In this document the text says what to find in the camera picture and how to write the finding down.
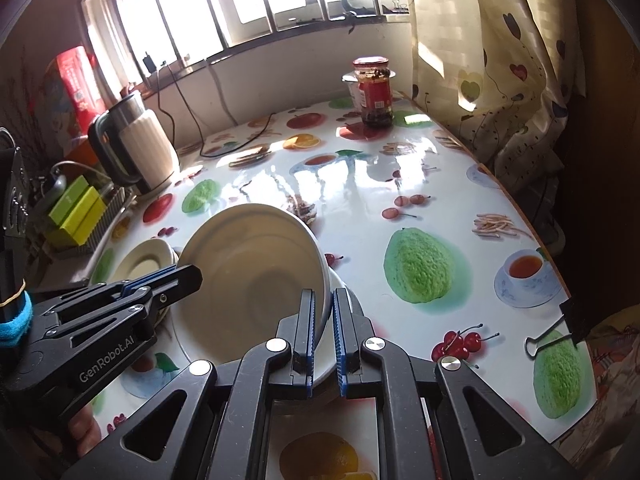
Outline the person's left hand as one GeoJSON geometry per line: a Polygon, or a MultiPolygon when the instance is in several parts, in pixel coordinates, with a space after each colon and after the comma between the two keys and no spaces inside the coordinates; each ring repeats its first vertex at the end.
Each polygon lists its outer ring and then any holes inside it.
{"type": "Polygon", "coordinates": [[[85,405],[68,423],[68,431],[75,441],[76,452],[84,457],[101,442],[101,429],[94,418],[91,404],[85,405]]]}

